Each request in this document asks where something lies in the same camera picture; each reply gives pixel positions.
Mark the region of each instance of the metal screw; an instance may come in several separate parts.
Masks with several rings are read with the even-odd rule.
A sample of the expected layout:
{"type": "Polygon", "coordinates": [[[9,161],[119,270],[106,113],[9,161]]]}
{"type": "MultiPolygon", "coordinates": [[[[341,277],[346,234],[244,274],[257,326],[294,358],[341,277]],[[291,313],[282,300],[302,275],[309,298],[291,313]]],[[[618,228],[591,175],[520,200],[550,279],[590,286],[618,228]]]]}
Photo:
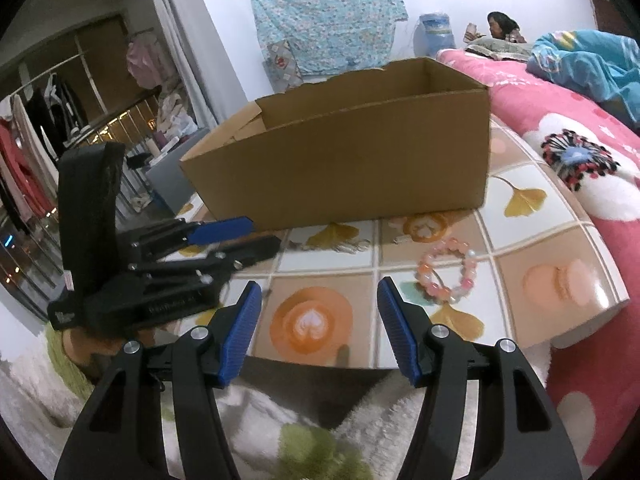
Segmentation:
{"type": "Polygon", "coordinates": [[[444,325],[434,325],[431,333],[440,339],[444,339],[449,335],[449,329],[444,325]]]}
{"type": "Polygon", "coordinates": [[[191,330],[191,338],[193,339],[204,339],[209,335],[209,329],[206,326],[197,326],[193,330],[191,330]]]}
{"type": "Polygon", "coordinates": [[[502,341],[500,341],[500,348],[510,354],[511,352],[515,352],[516,343],[514,343],[511,339],[503,339],[502,341]]]}
{"type": "Polygon", "coordinates": [[[137,341],[127,341],[124,343],[124,353],[125,354],[135,354],[138,350],[140,350],[140,343],[137,341]]]}

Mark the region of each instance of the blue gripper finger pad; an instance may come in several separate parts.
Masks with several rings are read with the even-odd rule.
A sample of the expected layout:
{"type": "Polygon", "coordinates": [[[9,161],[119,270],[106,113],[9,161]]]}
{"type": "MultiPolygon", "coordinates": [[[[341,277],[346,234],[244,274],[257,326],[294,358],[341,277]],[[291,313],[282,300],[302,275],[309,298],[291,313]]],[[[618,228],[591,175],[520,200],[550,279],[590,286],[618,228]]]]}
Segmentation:
{"type": "Polygon", "coordinates": [[[221,386],[227,386],[233,379],[238,377],[246,350],[254,335],[255,326],[258,323],[260,310],[262,308],[262,290],[255,282],[247,283],[242,296],[240,312],[231,326],[222,344],[220,352],[220,370],[218,371],[218,381],[221,386]]]}
{"type": "Polygon", "coordinates": [[[409,379],[411,385],[415,386],[422,377],[418,368],[418,344],[402,314],[397,298],[398,292],[391,289],[391,287],[395,289],[395,286],[393,283],[390,285],[387,280],[390,281],[390,278],[384,278],[378,283],[378,310],[396,356],[398,368],[402,375],[409,379]]]}
{"type": "Polygon", "coordinates": [[[209,245],[225,240],[233,240],[254,232],[254,223],[246,216],[207,222],[191,233],[187,240],[190,245],[209,245]]]}

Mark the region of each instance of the cardboard box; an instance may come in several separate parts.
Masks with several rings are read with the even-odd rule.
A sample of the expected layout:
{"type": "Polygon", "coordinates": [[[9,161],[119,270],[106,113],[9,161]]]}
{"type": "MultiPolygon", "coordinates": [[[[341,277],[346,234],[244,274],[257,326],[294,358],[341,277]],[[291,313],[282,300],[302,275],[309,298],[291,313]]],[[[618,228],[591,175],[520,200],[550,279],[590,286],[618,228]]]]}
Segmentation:
{"type": "Polygon", "coordinates": [[[217,219],[258,230],[484,202],[487,88],[427,58],[249,103],[181,159],[217,219]]]}

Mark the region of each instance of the woman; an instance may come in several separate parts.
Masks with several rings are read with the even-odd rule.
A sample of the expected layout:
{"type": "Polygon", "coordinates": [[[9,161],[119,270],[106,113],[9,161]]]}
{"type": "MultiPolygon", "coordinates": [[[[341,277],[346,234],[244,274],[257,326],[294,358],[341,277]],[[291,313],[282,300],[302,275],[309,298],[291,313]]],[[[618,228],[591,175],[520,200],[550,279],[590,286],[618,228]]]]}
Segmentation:
{"type": "Polygon", "coordinates": [[[520,35],[520,27],[504,12],[490,12],[486,17],[489,22],[489,30],[496,40],[505,40],[509,43],[527,43],[520,35]]]}
{"type": "MultiPolygon", "coordinates": [[[[504,12],[490,12],[486,19],[489,22],[492,38],[495,40],[505,40],[509,43],[527,43],[527,40],[520,35],[518,23],[504,12]]],[[[469,23],[465,33],[465,43],[484,37],[484,34],[479,34],[475,29],[476,26],[473,23],[469,23]]]]}

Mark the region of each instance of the hanging clothes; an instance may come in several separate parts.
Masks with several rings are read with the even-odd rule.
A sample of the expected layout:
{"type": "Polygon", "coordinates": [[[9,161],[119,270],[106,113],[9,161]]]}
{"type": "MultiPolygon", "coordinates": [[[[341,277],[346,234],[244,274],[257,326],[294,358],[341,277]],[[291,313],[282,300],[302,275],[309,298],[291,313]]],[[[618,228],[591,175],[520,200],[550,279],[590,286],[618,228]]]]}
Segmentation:
{"type": "Polygon", "coordinates": [[[14,176],[11,174],[11,171],[9,171],[9,167],[2,156],[0,156],[0,177],[3,180],[4,188],[13,199],[15,208],[18,210],[18,215],[20,215],[20,218],[24,222],[27,222],[31,217],[33,217],[33,212],[31,211],[29,204],[27,204],[27,201],[24,199],[24,195],[20,191],[20,188],[18,188],[14,176]]]}
{"type": "Polygon", "coordinates": [[[14,202],[14,197],[9,192],[7,183],[4,181],[4,178],[0,176],[0,200],[2,200],[2,205],[4,209],[6,209],[6,213],[9,215],[9,219],[13,222],[14,227],[23,233],[28,234],[29,227],[22,220],[22,216],[18,211],[18,206],[14,202]]]}
{"type": "Polygon", "coordinates": [[[53,209],[53,204],[46,197],[33,171],[12,139],[9,124],[0,121],[0,152],[18,188],[24,195],[31,210],[40,218],[53,209]]]}
{"type": "Polygon", "coordinates": [[[71,140],[87,125],[78,97],[58,74],[49,76],[44,99],[63,140],[71,140]]]}
{"type": "Polygon", "coordinates": [[[137,35],[127,50],[127,69],[142,88],[155,88],[177,76],[174,63],[152,32],[137,35]]]}
{"type": "MultiPolygon", "coordinates": [[[[14,120],[14,112],[11,109],[11,98],[11,96],[8,96],[0,102],[0,118],[7,122],[14,120]]],[[[0,186],[2,186],[0,199],[2,199],[2,203],[9,212],[9,216],[16,227],[20,228],[19,224],[15,221],[16,211],[17,216],[19,216],[23,222],[27,222],[33,216],[33,212],[29,208],[18,185],[15,183],[14,176],[9,171],[2,156],[0,156],[0,179],[2,180],[2,182],[0,182],[0,186]],[[10,199],[7,197],[3,198],[3,193],[10,195],[10,199]]]]}
{"type": "Polygon", "coordinates": [[[12,99],[12,111],[14,114],[14,126],[22,142],[22,151],[33,173],[44,189],[47,197],[57,201],[58,196],[58,168],[50,158],[46,150],[47,139],[42,139],[42,133],[37,135],[27,110],[22,104],[22,98],[16,94],[12,99]]]}
{"type": "Polygon", "coordinates": [[[44,139],[42,138],[42,131],[44,130],[44,134],[54,149],[54,153],[47,153],[49,153],[51,161],[56,164],[56,156],[62,156],[65,152],[65,145],[58,128],[51,118],[51,113],[42,95],[42,90],[39,88],[33,91],[33,96],[29,99],[29,102],[27,102],[27,113],[36,135],[43,146],[45,145],[44,139]]]}

